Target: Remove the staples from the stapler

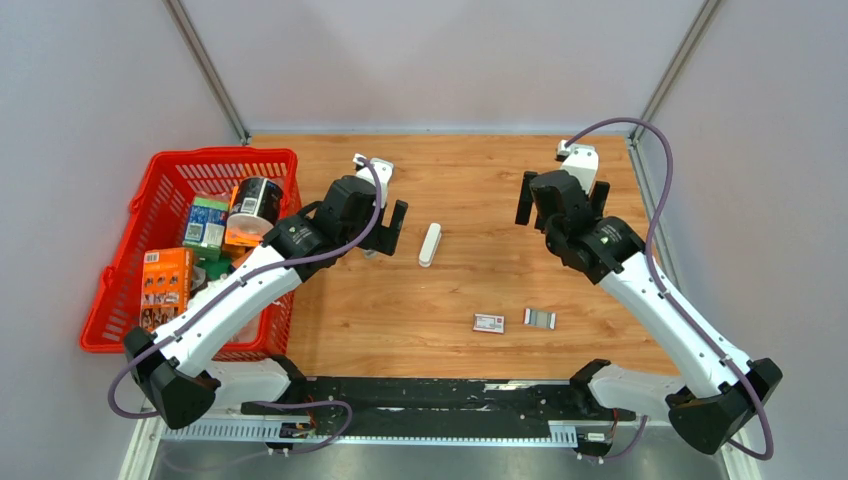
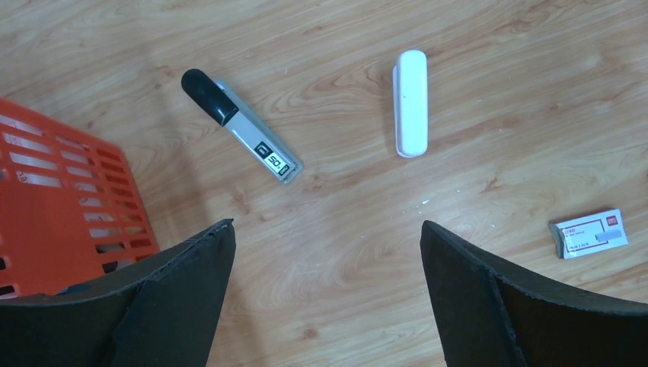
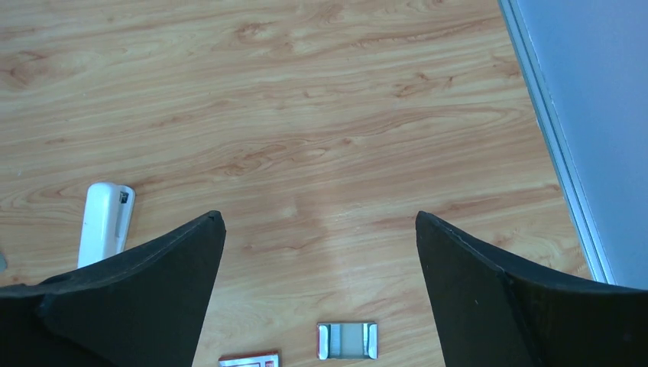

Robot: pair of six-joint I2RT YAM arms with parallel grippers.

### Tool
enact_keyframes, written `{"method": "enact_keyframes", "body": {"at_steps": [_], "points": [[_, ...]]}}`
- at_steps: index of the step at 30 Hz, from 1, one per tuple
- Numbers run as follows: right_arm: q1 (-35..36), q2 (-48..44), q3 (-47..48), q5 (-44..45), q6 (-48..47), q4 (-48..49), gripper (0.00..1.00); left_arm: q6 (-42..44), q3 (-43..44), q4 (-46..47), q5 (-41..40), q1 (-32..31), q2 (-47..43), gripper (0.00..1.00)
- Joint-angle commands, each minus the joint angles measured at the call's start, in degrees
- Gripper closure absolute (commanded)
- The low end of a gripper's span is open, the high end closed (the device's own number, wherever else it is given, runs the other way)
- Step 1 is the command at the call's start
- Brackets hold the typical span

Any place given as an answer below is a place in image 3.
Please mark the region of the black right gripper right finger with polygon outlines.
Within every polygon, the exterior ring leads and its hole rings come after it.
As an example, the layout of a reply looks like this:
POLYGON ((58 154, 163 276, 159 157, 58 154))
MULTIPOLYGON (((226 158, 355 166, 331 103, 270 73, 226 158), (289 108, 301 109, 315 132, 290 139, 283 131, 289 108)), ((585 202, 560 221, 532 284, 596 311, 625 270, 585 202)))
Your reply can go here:
POLYGON ((431 213, 416 246, 447 366, 645 366, 647 293, 579 278, 431 213))

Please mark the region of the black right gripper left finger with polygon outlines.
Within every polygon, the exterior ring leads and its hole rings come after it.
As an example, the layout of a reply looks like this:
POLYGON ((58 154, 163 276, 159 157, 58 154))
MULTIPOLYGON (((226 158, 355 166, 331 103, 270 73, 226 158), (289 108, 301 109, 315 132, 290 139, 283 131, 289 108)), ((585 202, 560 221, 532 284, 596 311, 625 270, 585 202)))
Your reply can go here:
POLYGON ((218 211, 39 284, 1 289, 3 366, 190 366, 225 244, 218 211))

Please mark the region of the white stapler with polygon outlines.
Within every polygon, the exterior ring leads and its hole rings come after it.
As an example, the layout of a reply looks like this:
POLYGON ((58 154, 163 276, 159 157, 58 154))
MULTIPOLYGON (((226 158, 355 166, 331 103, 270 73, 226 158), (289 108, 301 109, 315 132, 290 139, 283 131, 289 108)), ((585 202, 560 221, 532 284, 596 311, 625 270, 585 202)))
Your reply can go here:
POLYGON ((135 191, 125 185, 98 182, 86 193, 77 267, 83 268, 125 250, 135 191))

